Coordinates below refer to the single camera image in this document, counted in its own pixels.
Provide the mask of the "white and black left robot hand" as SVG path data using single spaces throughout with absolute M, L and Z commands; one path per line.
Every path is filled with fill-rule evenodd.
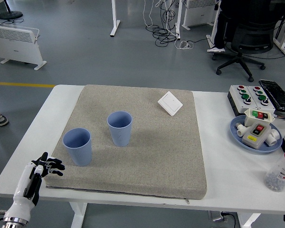
M 63 176 L 65 166 L 62 161 L 49 157 L 44 152 L 41 157 L 30 161 L 18 181 L 12 206 L 3 217 L 4 228 L 23 228 L 31 218 L 31 211 L 37 205 L 42 179 L 48 174 Z

